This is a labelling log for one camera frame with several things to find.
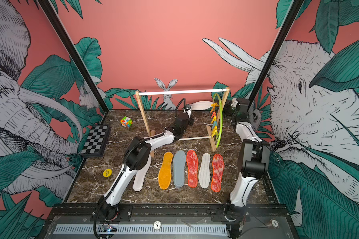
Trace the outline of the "grey striped insole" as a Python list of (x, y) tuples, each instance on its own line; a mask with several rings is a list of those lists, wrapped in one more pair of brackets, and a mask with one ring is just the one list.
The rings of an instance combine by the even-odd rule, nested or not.
[(195, 102), (191, 105), (192, 111), (204, 111), (208, 110), (209, 108), (212, 108), (213, 102), (210, 101), (199, 101)]
[(133, 184), (134, 191), (139, 192), (142, 190), (146, 174), (151, 166), (151, 161), (152, 161), (152, 157), (151, 155), (149, 155), (147, 164), (141, 170), (138, 170)]

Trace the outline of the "grey textured insole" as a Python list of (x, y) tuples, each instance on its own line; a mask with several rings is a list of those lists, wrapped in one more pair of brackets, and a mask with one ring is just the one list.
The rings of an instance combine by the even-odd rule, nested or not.
[(201, 188), (206, 189), (210, 184), (210, 154), (204, 153), (201, 159), (201, 166), (198, 172), (198, 181)]

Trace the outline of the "wooden hanger rack frame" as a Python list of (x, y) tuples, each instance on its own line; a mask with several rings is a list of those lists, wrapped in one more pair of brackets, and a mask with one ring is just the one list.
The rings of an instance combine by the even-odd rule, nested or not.
[[(213, 152), (217, 150), (220, 144), (220, 139), (222, 135), (222, 112), (227, 101), (228, 94), (230, 92), (229, 87), (222, 89), (206, 89), (206, 90), (182, 90), (182, 91), (173, 91), (172, 94), (195, 94), (195, 93), (212, 93), (214, 98), (218, 99), (218, 103), (214, 102), (196, 102), (193, 104), (187, 104), (185, 98), (181, 99), (178, 105), (175, 108), (175, 121), (168, 128), (165, 129), (163, 133), (152, 136), (149, 123), (145, 110), (142, 106), (142, 96), (153, 96), (153, 95), (164, 95), (166, 92), (140, 92), (136, 91), (135, 96), (137, 98), (137, 103), (140, 108), (141, 116), (143, 117), (144, 125), (148, 132), (148, 137), (136, 137), (132, 140), (130, 147), (127, 149), (124, 158), (127, 159), (131, 154), (133, 158), (145, 159), (148, 157), (148, 153), (152, 153), (156, 148), (162, 147), (167, 144), (172, 144), (176, 141), (181, 140), (194, 140), (194, 139), (209, 139), (211, 149)], [(191, 116), (193, 111), (205, 111), (209, 108), (216, 107), (218, 108), (215, 117), (213, 117), (212, 124), (213, 128), (207, 126), (207, 136), (203, 137), (189, 137), (183, 138), (187, 128), (193, 125), (194, 118)]]

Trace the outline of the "green clip hanger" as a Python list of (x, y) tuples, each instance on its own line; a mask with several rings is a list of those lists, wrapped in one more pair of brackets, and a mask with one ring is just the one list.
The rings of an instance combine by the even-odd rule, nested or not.
[(213, 99), (213, 103), (211, 104), (211, 111), (210, 111), (212, 117), (211, 137), (215, 138), (216, 148), (218, 148), (222, 135), (222, 126), (221, 126), (222, 120), (217, 119), (217, 115), (218, 113), (221, 114), (219, 107), (222, 105), (222, 100), (219, 93), (214, 93), (212, 99)]

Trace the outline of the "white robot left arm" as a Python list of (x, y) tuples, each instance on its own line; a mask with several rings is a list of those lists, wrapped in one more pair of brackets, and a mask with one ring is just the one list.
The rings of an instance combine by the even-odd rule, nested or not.
[(90, 221), (94, 222), (98, 217), (106, 221), (115, 219), (123, 193), (134, 175), (147, 165), (151, 151), (178, 141), (193, 123), (193, 117), (188, 116), (187, 113), (181, 113), (175, 117), (172, 125), (165, 128), (164, 132), (145, 138), (136, 136), (124, 154), (124, 161), (117, 178), (106, 194), (98, 200)]

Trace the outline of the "yellow-edged insole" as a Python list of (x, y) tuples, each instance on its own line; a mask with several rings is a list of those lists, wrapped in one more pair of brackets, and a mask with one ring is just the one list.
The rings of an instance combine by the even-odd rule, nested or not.
[(158, 174), (158, 182), (159, 187), (162, 190), (168, 189), (171, 179), (172, 179), (172, 171), (171, 171), (171, 163), (173, 160), (173, 154), (171, 152), (166, 152), (163, 157), (163, 162)]

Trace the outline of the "white smooth insole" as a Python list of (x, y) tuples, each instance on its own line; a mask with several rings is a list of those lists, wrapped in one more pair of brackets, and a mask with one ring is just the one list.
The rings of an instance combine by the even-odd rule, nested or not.
[(175, 153), (173, 158), (173, 177), (174, 186), (181, 188), (184, 186), (184, 167), (186, 163), (186, 154), (183, 150), (179, 150)]

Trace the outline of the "red orange-edged insole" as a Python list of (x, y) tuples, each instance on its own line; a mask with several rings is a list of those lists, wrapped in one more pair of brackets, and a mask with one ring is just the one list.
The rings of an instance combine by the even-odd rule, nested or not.
[(190, 188), (197, 187), (198, 182), (198, 157), (194, 150), (189, 150), (186, 154), (186, 163), (188, 169), (187, 184)]
[(216, 153), (212, 159), (212, 181), (210, 188), (214, 192), (220, 192), (224, 172), (224, 160), (221, 154)]

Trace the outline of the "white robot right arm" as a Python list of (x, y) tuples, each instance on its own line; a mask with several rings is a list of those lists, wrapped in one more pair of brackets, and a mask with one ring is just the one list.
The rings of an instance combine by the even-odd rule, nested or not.
[(238, 179), (230, 193), (234, 206), (244, 207), (254, 184), (268, 171), (270, 144), (262, 140), (254, 131), (249, 120), (249, 103), (245, 98), (227, 101), (226, 116), (231, 116), (231, 125), (241, 140), (237, 160)]

